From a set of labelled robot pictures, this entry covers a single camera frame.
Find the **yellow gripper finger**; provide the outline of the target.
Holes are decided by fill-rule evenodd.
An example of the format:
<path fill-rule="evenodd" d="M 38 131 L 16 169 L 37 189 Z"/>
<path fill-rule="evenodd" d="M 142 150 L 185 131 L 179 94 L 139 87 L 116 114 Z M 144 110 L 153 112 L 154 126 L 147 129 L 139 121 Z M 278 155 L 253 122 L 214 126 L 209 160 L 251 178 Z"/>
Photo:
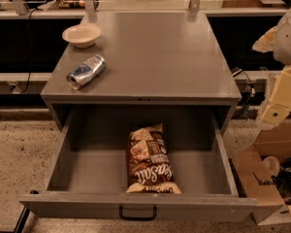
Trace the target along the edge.
<path fill-rule="evenodd" d="M 258 52 L 269 52 L 274 50 L 275 34 L 277 27 L 274 26 L 262 35 L 252 46 L 252 49 Z"/>

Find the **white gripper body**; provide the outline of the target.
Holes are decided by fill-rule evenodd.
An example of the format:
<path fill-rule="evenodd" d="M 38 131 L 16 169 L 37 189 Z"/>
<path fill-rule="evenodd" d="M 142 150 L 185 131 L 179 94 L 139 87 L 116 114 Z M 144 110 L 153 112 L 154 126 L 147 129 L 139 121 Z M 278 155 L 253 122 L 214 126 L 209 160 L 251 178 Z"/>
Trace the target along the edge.
<path fill-rule="evenodd" d="M 267 83 L 266 99 L 260 112 L 261 125 L 279 125 L 291 112 L 291 66 L 285 66 Z"/>

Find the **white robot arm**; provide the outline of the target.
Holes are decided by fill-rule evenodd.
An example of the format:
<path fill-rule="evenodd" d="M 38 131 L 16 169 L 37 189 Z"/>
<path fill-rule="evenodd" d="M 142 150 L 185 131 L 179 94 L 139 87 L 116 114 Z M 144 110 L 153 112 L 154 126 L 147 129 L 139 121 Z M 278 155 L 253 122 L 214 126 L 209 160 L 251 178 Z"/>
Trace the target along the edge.
<path fill-rule="evenodd" d="M 252 46 L 255 51 L 271 51 L 274 59 L 284 65 L 275 76 L 275 83 L 267 83 L 270 91 L 257 117 L 261 129 L 277 127 L 291 112 L 291 0 L 282 1 L 289 9 L 277 26 L 269 29 Z"/>

